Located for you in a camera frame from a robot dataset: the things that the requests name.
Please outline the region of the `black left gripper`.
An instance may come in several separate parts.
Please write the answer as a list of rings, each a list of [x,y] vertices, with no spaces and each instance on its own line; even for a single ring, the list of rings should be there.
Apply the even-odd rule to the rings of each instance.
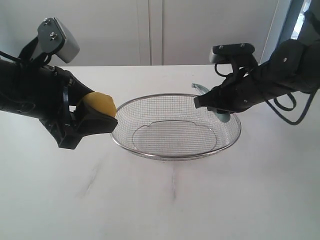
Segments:
[[[74,150],[82,137],[112,133],[118,121],[82,98],[94,91],[60,67],[26,68],[24,115],[39,119],[58,147]],[[69,106],[75,106],[70,112]]]

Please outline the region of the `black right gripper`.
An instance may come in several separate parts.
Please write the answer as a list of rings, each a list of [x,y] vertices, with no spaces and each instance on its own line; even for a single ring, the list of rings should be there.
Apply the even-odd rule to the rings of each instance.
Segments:
[[[241,113],[267,100],[268,69],[234,67],[220,85],[194,98],[196,109],[207,107],[216,114]]]

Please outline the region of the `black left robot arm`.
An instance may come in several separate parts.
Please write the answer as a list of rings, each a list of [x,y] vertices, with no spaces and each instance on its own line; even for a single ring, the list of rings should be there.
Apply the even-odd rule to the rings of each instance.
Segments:
[[[38,119],[60,148],[74,150],[83,137],[112,133],[118,121],[105,111],[109,100],[60,67],[0,62],[1,111]]]

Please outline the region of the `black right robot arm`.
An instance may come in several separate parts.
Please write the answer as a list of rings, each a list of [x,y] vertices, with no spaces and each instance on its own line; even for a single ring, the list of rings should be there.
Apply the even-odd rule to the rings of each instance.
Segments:
[[[320,42],[304,44],[297,39],[282,42],[269,60],[258,64],[250,43],[216,45],[211,49],[214,66],[230,64],[232,72],[209,92],[194,98],[196,108],[219,113],[241,113],[277,97],[320,87]]]

